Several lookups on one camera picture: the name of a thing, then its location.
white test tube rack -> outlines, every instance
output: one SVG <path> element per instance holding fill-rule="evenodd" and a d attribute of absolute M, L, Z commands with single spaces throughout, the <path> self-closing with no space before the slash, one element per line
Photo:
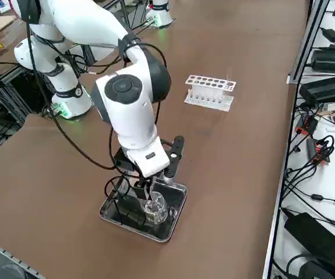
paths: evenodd
<path fill-rule="evenodd" d="M 191 75 L 185 84 L 192 86 L 185 98 L 186 103 L 224 112 L 229 111 L 234 97 L 229 96 L 227 92 L 233 92 L 235 81 Z"/>

brown table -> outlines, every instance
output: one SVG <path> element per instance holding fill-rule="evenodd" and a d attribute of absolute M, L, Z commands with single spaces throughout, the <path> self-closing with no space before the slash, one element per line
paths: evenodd
<path fill-rule="evenodd" d="M 47 278 L 262 274 L 292 105 L 286 76 L 307 3 L 174 0 L 171 12 L 177 21 L 168 30 L 143 33 L 165 53 L 172 77 L 159 134 L 186 138 L 176 180 L 189 193 L 170 242 L 99 218 L 103 187 L 115 173 L 82 158 L 51 121 L 29 116 L 0 148 L 0 246 Z M 230 112 L 184 104 L 189 74 L 225 77 L 228 67 L 238 82 Z M 110 165 L 109 126 L 95 109 L 63 125 Z"/>

stainless steel tray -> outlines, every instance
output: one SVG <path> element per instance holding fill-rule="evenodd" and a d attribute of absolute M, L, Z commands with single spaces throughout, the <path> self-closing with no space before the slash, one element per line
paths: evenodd
<path fill-rule="evenodd" d="M 188 190 L 184 185 L 167 185 L 163 180 L 157 179 L 153 191 L 161 193 L 167 204 L 168 216 L 165 222 L 155 225 L 149 221 L 139 200 L 131 195 L 117 201 L 107 198 L 100 208 L 100 218 L 155 241 L 168 241 L 178 222 Z"/>

